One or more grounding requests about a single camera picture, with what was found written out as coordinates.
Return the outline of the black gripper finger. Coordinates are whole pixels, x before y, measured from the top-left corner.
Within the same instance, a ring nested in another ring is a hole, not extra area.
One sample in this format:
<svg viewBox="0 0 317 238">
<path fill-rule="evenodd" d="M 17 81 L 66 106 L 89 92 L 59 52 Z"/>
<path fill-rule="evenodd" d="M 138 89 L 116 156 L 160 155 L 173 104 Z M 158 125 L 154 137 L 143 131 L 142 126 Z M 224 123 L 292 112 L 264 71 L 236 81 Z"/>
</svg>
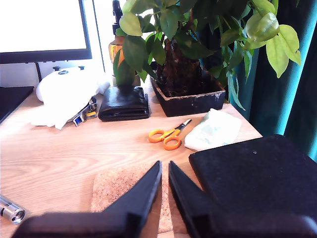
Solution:
<svg viewBox="0 0 317 238">
<path fill-rule="evenodd" d="M 173 161 L 169 163 L 169 185 L 177 208 L 192 238 L 218 238 L 216 219 L 220 205 L 202 191 Z"/>
<path fill-rule="evenodd" d="M 156 238 L 162 199 L 162 164 L 157 161 L 124 195 L 104 210 L 105 238 Z"/>
</svg>

